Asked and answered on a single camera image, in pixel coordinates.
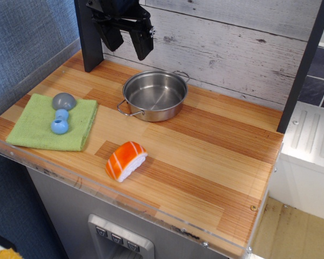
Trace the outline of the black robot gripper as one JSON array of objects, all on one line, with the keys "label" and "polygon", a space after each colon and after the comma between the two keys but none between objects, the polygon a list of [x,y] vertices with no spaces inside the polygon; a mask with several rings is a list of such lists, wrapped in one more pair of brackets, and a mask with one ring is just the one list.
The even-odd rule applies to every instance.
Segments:
[{"label": "black robot gripper", "polygon": [[92,21],[106,47],[114,52],[124,42],[120,30],[130,33],[139,60],[153,50],[155,28],[139,1],[87,1]]}]

